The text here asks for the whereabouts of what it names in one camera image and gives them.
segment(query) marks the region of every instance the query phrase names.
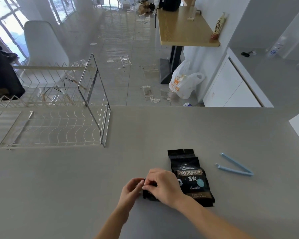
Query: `dish drying rack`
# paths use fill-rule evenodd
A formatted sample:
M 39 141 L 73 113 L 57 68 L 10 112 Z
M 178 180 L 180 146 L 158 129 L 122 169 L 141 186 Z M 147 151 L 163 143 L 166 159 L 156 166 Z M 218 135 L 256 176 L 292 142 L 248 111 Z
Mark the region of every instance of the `dish drying rack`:
M 106 146 L 111 107 L 93 54 L 87 63 L 13 68 L 25 93 L 0 97 L 0 147 Z M 59 79 L 29 84 L 38 72 Z

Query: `cabinet door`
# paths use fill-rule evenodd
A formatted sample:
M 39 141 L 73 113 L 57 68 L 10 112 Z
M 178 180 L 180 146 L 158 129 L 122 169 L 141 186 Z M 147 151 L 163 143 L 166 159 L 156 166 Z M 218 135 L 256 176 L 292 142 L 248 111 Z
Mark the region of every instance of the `cabinet door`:
M 229 59 L 215 78 L 209 93 L 204 97 L 205 106 L 224 106 L 243 79 Z
M 247 84 L 243 81 L 229 98 L 225 107 L 261 107 Z

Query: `white chair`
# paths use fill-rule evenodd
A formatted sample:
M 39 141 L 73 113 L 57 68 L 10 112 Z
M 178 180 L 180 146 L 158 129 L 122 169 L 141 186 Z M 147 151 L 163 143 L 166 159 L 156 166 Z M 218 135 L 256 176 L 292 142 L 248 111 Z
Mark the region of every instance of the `white chair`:
M 46 21 L 27 21 L 24 36 L 29 52 L 28 66 L 68 66 L 69 58 L 60 44 L 51 24 Z M 46 88 L 56 88 L 73 104 L 66 94 L 63 81 L 67 79 L 65 70 L 26 69 L 20 75 L 25 87 L 39 88 L 39 95 L 45 98 Z

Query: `bottle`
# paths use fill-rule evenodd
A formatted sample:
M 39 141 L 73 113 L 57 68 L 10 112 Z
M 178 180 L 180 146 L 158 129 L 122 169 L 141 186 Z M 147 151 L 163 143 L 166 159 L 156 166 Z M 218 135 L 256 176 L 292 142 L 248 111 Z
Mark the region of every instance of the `bottle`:
M 216 23 L 215 29 L 210 37 L 211 39 L 213 39 L 213 40 L 218 39 L 220 30 L 222 29 L 224 22 L 225 22 L 225 13 L 223 12 L 223 14 L 221 15 L 221 17 L 218 19 L 218 21 Z
M 287 40 L 286 36 L 281 36 L 278 41 L 272 46 L 271 49 L 269 49 L 268 53 L 267 53 L 267 57 L 271 58 L 274 57 L 278 51 L 285 45 Z

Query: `plastic bag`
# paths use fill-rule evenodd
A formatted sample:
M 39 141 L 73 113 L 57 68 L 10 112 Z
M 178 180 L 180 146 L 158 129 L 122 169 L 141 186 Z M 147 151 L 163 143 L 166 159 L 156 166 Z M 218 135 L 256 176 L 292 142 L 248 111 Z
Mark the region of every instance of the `plastic bag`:
M 188 99 L 195 86 L 204 80 L 202 73 L 190 74 L 189 61 L 182 62 L 173 72 L 169 88 L 182 99 Z

